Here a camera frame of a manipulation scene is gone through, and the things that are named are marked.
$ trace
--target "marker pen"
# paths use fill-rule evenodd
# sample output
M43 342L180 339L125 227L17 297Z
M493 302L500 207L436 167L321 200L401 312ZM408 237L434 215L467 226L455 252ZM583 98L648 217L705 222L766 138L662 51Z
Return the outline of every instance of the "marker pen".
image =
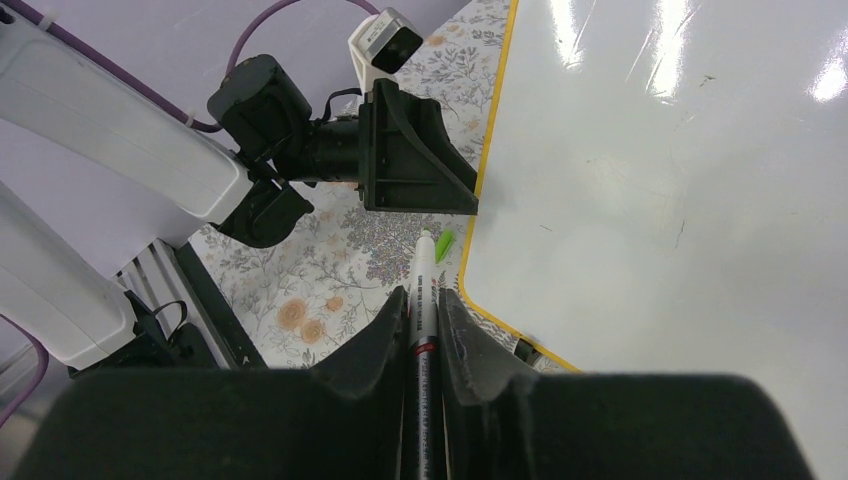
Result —
M430 232L415 244L409 287L409 365L403 402L401 478L445 478L439 370L436 247Z

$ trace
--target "whiteboard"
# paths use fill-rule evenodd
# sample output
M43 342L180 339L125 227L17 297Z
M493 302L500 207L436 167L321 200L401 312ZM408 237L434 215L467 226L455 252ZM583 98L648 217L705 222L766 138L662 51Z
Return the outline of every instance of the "whiteboard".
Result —
M462 293L566 366L729 372L848 471L848 3L513 5Z

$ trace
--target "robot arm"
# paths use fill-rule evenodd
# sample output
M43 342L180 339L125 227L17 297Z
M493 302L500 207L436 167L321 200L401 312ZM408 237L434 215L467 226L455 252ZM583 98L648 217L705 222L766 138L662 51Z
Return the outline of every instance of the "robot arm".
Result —
M391 73L421 44L396 12L370 17L349 41L365 94L359 118L310 120L308 103L270 56L236 66L208 107L239 144L237 154L22 16L11 17L0 24L0 117L249 246L281 242L313 210L290 181L357 182L372 210L477 211L476 172L450 144L438 102L393 82ZM94 273L2 181L0 194L4 315L78 370L137 340L137 302Z

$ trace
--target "yellow table edge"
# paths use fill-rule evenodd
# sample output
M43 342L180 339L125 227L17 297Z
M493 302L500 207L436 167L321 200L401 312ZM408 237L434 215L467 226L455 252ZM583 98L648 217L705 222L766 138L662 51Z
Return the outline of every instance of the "yellow table edge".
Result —
M501 58L498 63L498 74L495 78L495 93L492 96L492 107L489 110L489 124L486 127L486 136L483 139L483 155L480 158L480 168L477 172L477 184L474 187L474 194L477 195L477 198L479 198L481 202L483 200L483 176L486 173L486 159L489 156L489 145L492 141L492 133L495 130L495 117L498 113L498 102L500 101L501 97L501 85L503 84L504 73L506 72L506 62L507 57L509 57L509 46L512 40L512 29L515 24L515 15L518 12L518 2L519 0L512 0L509 7L509 16L506 20L506 31L504 34L503 49L501 50ZM570 370L572 372L579 372L580 369L566 362L559 356L554 355L550 350L539 345L536 341L526 337L518 330L507 325L504 321L498 319L491 313L487 312L485 309L481 308L479 305L474 303L474 301L471 300L471 297L468 296L468 293L465 291L465 267L468 264L468 255L471 251L471 238L474 235L474 224L476 220L477 217L471 217L471 220L468 223L468 235L465 237L465 248L462 251L462 262L459 267L459 293L460 295L462 295L462 298L465 299L466 303L468 303L468 305L470 305L471 308L477 311L477 313L479 313L480 315L483 315L485 318L500 326L504 330L510 332L511 334L515 335L516 337L521 338L526 342L530 343L536 350L547 355L567 370Z

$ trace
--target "white camera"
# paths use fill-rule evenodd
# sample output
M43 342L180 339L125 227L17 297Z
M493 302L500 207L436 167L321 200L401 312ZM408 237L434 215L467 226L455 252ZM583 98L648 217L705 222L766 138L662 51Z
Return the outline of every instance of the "white camera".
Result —
M348 39L362 92L370 91L377 78L393 79L422 43L409 20L393 8L362 22Z

